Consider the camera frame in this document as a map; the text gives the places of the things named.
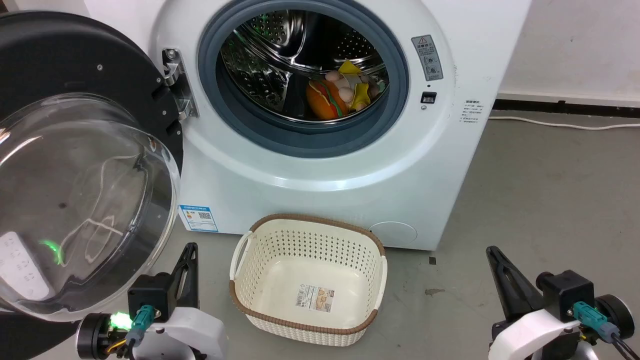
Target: washing machine door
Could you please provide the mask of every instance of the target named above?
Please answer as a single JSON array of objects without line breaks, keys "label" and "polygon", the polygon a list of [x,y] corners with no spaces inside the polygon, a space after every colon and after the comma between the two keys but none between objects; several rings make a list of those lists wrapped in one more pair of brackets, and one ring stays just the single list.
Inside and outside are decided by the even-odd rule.
[{"label": "washing machine door", "polygon": [[0,307],[79,320],[169,237],[177,103],[132,41],[67,13],[0,17],[0,69]]}]

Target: teal connector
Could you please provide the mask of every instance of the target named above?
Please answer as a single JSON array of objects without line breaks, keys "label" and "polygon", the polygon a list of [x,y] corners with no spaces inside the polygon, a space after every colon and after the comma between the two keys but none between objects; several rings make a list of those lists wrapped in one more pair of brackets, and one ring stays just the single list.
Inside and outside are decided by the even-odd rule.
[{"label": "teal connector", "polygon": [[136,340],[133,347],[138,347],[145,337],[145,332],[154,323],[156,319],[156,310],[151,305],[144,305],[136,313],[131,324],[131,330],[125,336],[127,345],[131,344],[131,340]]},{"label": "teal connector", "polygon": [[573,305],[573,317],[586,327],[595,330],[606,343],[613,342],[611,338],[613,334],[620,336],[620,330],[617,326],[607,321],[607,317],[598,309],[589,306],[584,301],[578,301]]}]

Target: baseboard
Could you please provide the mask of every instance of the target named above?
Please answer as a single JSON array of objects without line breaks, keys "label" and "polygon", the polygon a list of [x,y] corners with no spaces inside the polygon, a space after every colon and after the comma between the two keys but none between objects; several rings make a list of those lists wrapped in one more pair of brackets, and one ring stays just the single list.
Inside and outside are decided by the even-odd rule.
[{"label": "baseboard", "polygon": [[500,90],[498,99],[535,101],[535,102],[559,102],[579,105],[620,106],[623,108],[640,108],[639,96],[605,95],[605,94],[569,94],[553,92],[528,92],[516,90]]},{"label": "baseboard", "polygon": [[493,104],[493,109],[640,118],[640,101],[624,98],[589,99],[550,94],[500,93]]}]

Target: black cable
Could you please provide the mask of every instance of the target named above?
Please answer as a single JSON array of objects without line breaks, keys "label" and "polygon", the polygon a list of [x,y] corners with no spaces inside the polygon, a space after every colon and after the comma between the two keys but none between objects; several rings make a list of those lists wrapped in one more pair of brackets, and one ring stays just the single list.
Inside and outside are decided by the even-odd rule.
[{"label": "black cable", "polygon": [[127,345],[122,345],[120,348],[118,348],[118,350],[116,351],[116,357],[118,359],[121,359],[124,357],[124,353],[127,350]]},{"label": "black cable", "polygon": [[629,357],[629,355],[627,355],[627,353],[620,347],[620,344],[618,344],[617,341],[613,341],[612,342],[613,347],[616,348],[616,350],[620,353],[620,355],[622,355],[622,357],[625,358],[625,360],[633,360]]},{"label": "black cable", "polygon": [[129,351],[128,351],[128,356],[129,356],[129,360],[136,360],[135,357],[133,357],[133,345],[136,343],[135,339],[131,339],[131,341],[129,342]]},{"label": "black cable", "polygon": [[622,340],[617,334],[612,334],[611,338],[623,349],[625,349],[629,353],[629,355],[634,358],[634,360],[640,360],[640,357],[636,354],[636,352],[634,352],[631,347],[627,345],[627,343],[625,343],[624,340]]}]

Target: green light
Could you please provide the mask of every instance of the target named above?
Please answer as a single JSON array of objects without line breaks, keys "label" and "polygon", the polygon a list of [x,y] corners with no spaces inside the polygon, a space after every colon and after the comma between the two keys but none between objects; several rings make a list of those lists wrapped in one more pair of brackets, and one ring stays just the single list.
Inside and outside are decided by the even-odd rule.
[{"label": "green light", "polygon": [[53,251],[53,256],[54,256],[53,261],[57,265],[62,265],[62,263],[64,263],[65,257],[62,253],[62,248],[60,247],[60,245],[58,245],[57,243],[51,240],[40,240],[40,244],[45,245],[46,247],[49,247],[51,251]]},{"label": "green light", "polygon": [[117,327],[118,329],[131,330],[131,324],[133,321],[129,317],[129,314],[115,313],[111,315],[110,326]]}]

